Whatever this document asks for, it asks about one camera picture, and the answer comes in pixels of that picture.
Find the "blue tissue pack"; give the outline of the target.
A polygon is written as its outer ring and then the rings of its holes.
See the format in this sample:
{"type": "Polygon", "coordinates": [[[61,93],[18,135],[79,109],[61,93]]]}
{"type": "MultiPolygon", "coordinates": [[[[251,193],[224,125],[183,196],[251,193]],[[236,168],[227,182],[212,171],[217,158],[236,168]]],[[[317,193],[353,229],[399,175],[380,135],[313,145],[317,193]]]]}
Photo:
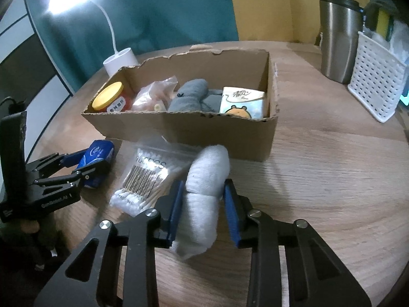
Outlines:
{"type": "Polygon", "coordinates": [[[85,178],[85,187],[96,189],[101,185],[111,168],[113,154],[114,144],[109,140],[94,140],[86,149],[76,169],[85,172],[94,168],[95,171],[85,178]]]}

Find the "cotton swabs plastic bag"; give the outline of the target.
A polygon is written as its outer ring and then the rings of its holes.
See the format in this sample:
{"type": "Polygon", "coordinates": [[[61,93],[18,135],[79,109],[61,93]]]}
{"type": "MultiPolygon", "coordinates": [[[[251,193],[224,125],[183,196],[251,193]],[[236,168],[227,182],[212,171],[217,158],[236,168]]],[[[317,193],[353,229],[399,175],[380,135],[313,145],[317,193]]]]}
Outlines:
{"type": "Polygon", "coordinates": [[[135,217],[153,208],[173,181],[185,175],[201,147],[169,142],[163,136],[145,137],[132,146],[109,205],[135,217]]]}

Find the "yellow lid jar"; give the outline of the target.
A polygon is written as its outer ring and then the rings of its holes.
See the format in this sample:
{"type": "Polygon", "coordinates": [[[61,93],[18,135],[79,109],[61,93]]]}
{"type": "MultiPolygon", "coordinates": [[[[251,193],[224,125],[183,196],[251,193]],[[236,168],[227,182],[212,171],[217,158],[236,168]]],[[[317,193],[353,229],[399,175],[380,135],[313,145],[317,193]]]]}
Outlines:
{"type": "Polygon", "coordinates": [[[125,112],[131,109],[131,97],[122,82],[114,82],[104,88],[93,100],[92,108],[96,112],[125,112]]]}

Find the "white socks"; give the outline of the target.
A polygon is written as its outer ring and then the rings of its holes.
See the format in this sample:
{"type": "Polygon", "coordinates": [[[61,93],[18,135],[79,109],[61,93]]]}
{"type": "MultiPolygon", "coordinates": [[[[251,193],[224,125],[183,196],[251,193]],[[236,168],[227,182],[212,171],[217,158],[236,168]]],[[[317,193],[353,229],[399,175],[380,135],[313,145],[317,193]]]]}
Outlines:
{"type": "Polygon", "coordinates": [[[228,150],[221,145],[204,148],[187,175],[182,213],[171,250],[187,260],[206,252],[217,238],[219,203],[230,174],[228,150]]]}

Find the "pink snack plastic bag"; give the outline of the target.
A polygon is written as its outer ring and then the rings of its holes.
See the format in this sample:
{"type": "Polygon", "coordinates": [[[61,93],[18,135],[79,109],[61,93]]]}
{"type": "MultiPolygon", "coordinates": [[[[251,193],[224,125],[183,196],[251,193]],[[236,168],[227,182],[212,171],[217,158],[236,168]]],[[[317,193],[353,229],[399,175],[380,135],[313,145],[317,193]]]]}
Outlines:
{"type": "Polygon", "coordinates": [[[179,82],[175,76],[155,81],[143,87],[134,99],[134,112],[166,112],[175,95],[179,82]]]}

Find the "grey rolled socks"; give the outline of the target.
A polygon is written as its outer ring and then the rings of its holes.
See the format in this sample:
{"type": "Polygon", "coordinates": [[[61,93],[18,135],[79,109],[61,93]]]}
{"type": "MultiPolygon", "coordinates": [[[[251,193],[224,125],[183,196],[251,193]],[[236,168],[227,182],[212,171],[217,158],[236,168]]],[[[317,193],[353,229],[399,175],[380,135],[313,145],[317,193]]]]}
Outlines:
{"type": "Polygon", "coordinates": [[[209,89],[205,79],[185,82],[172,99],[169,112],[219,113],[223,91],[209,89]]]}

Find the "brown cardboard box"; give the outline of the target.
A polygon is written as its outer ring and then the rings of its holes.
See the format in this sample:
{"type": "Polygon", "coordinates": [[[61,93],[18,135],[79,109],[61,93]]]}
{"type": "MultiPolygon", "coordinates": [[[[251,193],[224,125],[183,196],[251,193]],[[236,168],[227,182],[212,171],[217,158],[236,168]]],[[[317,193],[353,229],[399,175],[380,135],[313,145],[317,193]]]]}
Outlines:
{"type": "Polygon", "coordinates": [[[220,144],[231,157],[265,161],[270,156],[278,120],[275,67],[264,49],[190,48],[183,53],[156,56],[137,67],[123,67],[106,81],[120,81],[127,95],[135,95],[153,81],[176,76],[184,84],[205,79],[210,87],[243,87],[267,96],[264,118],[253,119],[204,112],[98,112],[87,106],[82,116],[102,135],[137,142],[163,136],[169,142],[191,146],[220,144]]]}

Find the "teal curtain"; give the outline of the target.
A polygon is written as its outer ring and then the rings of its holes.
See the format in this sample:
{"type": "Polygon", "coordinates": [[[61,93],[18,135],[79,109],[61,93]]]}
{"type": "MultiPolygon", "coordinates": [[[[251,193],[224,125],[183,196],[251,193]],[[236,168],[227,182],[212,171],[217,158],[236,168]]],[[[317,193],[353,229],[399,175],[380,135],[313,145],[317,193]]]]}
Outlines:
{"type": "Polygon", "coordinates": [[[118,49],[134,54],[234,41],[232,0],[93,0],[60,15],[50,0],[26,0],[45,49],[68,85],[79,90],[118,49]]]}

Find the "capybara tissue pack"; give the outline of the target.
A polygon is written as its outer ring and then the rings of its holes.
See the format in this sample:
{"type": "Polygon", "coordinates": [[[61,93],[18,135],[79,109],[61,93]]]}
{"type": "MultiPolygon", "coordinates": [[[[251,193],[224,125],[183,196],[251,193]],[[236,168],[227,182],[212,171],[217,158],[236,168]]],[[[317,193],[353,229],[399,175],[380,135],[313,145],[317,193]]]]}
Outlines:
{"type": "Polygon", "coordinates": [[[266,94],[259,90],[224,87],[219,112],[243,118],[262,119],[266,113],[266,94]]]}

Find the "white perforated plastic basket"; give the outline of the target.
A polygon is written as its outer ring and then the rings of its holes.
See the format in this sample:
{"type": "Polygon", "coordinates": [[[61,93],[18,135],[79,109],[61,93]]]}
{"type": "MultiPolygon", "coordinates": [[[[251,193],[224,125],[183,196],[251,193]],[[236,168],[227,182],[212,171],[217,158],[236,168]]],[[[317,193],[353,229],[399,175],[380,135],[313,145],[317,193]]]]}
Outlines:
{"type": "Polygon", "coordinates": [[[408,78],[408,65],[388,49],[358,33],[358,48],[349,92],[380,123],[395,113],[408,78]]]}

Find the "yellow curtain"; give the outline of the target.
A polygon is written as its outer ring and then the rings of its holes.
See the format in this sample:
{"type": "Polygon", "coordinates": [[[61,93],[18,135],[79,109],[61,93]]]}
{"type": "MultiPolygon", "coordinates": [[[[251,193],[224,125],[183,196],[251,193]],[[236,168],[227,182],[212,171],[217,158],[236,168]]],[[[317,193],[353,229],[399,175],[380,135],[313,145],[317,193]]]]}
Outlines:
{"type": "MultiPolygon", "coordinates": [[[[369,0],[355,0],[365,6],[369,0]]],[[[320,32],[320,0],[232,0],[238,38],[312,44],[320,32]]]]}

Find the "stainless steel tumbler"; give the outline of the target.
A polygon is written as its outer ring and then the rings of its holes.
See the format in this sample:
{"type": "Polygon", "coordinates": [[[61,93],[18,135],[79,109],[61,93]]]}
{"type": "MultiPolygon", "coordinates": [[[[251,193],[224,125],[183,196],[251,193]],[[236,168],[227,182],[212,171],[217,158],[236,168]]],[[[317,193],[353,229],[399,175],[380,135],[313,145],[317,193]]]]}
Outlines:
{"type": "Polygon", "coordinates": [[[328,79],[347,84],[351,80],[363,9],[355,0],[320,0],[321,72],[328,79]]]}

